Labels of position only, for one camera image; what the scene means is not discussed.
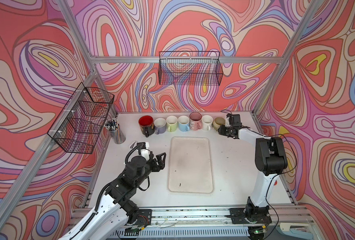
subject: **black wire basket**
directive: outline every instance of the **black wire basket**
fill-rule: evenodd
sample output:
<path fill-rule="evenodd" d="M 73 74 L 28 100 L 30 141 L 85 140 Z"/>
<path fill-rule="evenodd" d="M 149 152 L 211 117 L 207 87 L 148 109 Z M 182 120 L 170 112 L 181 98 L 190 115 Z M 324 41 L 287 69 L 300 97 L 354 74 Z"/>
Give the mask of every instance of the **black wire basket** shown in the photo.
<path fill-rule="evenodd" d="M 223 78 L 219 51 L 159 52 L 159 84 L 215 85 Z"/>
<path fill-rule="evenodd" d="M 49 136 L 65 152 L 91 154 L 114 97 L 100 88 L 84 87 L 60 127 Z"/>

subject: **black and red mug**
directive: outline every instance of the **black and red mug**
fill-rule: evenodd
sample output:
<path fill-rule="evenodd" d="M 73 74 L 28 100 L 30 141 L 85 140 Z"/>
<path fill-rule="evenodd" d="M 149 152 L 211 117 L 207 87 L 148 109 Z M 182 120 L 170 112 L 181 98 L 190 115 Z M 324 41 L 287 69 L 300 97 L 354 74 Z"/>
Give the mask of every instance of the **black and red mug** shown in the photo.
<path fill-rule="evenodd" d="M 151 116 L 145 115 L 139 118 L 139 126 L 143 135 L 146 137 L 151 136 L 155 132 L 155 126 L 153 124 L 153 118 Z"/>

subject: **light blue mug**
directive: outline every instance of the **light blue mug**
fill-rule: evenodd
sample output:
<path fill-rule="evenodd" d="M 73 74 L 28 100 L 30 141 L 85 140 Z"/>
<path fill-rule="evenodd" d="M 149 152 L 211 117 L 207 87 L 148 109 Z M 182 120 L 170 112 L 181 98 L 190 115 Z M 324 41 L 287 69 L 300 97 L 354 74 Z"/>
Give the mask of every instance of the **light blue mug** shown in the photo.
<path fill-rule="evenodd" d="M 177 120 L 179 122 L 179 130 L 182 132 L 189 131 L 189 117 L 180 116 Z"/>

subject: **psychedelic wallpaper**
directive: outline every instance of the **psychedelic wallpaper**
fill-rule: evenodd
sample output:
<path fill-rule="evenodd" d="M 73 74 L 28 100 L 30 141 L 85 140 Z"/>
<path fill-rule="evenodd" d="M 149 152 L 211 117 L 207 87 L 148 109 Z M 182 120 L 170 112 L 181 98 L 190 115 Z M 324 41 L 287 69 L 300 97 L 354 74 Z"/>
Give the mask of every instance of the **psychedelic wallpaper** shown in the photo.
<path fill-rule="evenodd" d="M 79 0 L 71 6 L 95 56 L 210 50 L 222 56 L 281 56 L 308 1 Z M 275 65 L 225 63 L 220 86 L 161 86 L 158 64 L 96 67 L 118 111 L 249 111 Z"/>
<path fill-rule="evenodd" d="M 324 237 L 355 239 L 355 1 L 324 1 L 258 118 L 291 142 L 286 177 Z"/>
<path fill-rule="evenodd" d="M 89 73 L 55 2 L 0 1 L 0 201 Z M 92 155 L 54 147 L 0 240 L 60 236 L 106 139 Z"/>

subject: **rectangular tray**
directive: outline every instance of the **rectangular tray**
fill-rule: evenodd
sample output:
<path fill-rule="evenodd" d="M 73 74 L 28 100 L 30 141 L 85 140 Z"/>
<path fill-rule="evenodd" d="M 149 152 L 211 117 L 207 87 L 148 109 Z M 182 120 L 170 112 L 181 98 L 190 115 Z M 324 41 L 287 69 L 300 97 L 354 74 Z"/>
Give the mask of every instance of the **rectangular tray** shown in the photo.
<path fill-rule="evenodd" d="M 212 162 L 208 138 L 172 138 L 169 161 L 168 190 L 200 194 L 213 192 Z"/>

